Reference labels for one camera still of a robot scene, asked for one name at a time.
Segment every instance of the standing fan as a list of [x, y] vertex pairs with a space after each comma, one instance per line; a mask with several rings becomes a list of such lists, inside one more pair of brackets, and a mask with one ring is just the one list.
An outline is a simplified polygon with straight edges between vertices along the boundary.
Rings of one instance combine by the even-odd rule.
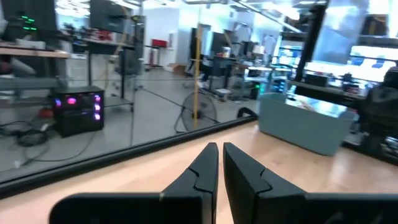
[[[180, 119], [187, 131], [193, 131], [195, 129], [193, 112], [194, 93], [191, 93], [186, 97], [182, 103], [182, 108], [180, 115], [174, 124], [174, 130], [178, 133], [183, 133], [183, 131], [177, 131], [177, 125]], [[197, 129], [207, 128], [214, 124], [218, 124], [216, 106], [213, 101], [204, 93], [198, 93], [198, 108], [197, 108]]]

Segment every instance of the red box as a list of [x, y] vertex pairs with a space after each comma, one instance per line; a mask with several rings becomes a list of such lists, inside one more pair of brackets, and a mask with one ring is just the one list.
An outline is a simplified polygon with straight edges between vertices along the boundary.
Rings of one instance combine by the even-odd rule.
[[167, 47], [167, 41], [152, 39], [153, 47]]

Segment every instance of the light blue bin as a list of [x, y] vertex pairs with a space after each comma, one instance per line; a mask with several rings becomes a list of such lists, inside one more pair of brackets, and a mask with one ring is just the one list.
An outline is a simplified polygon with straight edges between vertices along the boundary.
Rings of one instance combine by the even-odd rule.
[[336, 154], [356, 119], [350, 111], [332, 117], [288, 105], [280, 93], [267, 93], [260, 99], [261, 132], [324, 156]]

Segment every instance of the gray floor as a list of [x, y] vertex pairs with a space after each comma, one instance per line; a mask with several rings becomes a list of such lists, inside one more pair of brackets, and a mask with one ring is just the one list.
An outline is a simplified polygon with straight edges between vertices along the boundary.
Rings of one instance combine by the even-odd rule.
[[[104, 88], [106, 84], [106, 81], [103, 80], [109, 80], [106, 89], [106, 94], [109, 96], [112, 93], [118, 93], [112, 83], [118, 82], [120, 76], [113, 72], [110, 72], [108, 77], [101, 76], [105, 69], [105, 64], [103, 56], [94, 57], [92, 64], [93, 78], [97, 80], [94, 81], [94, 84], [101, 88]], [[71, 74], [69, 83], [71, 85], [87, 85], [85, 60], [70, 60], [69, 69], [69, 73]], [[136, 92], [134, 112], [130, 112], [128, 106], [108, 108], [105, 112], [105, 128], [102, 131], [80, 134], [69, 138], [60, 138], [54, 134], [48, 144], [28, 149], [17, 146], [13, 138], [0, 139], [0, 144], [2, 145], [0, 147], [0, 181], [97, 156], [130, 145], [137, 145], [174, 135], [174, 123], [181, 110], [176, 104], [182, 104], [184, 98], [192, 93], [192, 89], [183, 87], [184, 83], [192, 81], [163, 70], [153, 70], [143, 74], [137, 82], [143, 85], [144, 90]], [[151, 92], [169, 100], [158, 97]], [[26, 95], [45, 94], [43, 91], [26, 92]], [[126, 98], [129, 100], [133, 98], [132, 83], [126, 87]], [[220, 103], [214, 100], [214, 102], [217, 109], [218, 121], [220, 122], [235, 119], [238, 109], [242, 106], [255, 110], [257, 104], [253, 100], [243, 102], [242, 104], [236, 104], [232, 101]], [[0, 110], [0, 123], [31, 120], [36, 115], [38, 109], [40, 108], [2, 109]], [[17, 168], [19, 164], [25, 161], [22, 156], [23, 150], [26, 150], [29, 157], [34, 157], [43, 150], [48, 149], [48, 152], [40, 157], [40, 159], [59, 160], [77, 155], [87, 145], [87, 150], [73, 159], [62, 162], [31, 162], [26, 166]]]

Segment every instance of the cardboard box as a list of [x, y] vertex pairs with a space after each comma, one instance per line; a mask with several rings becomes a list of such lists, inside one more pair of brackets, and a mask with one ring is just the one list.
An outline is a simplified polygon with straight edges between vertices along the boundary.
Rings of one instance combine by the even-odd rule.
[[171, 68], [171, 72], [177, 75], [185, 75], [185, 67], [186, 65], [181, 65], [178, 63], [170, 63], [167, 65], [169, 68]]

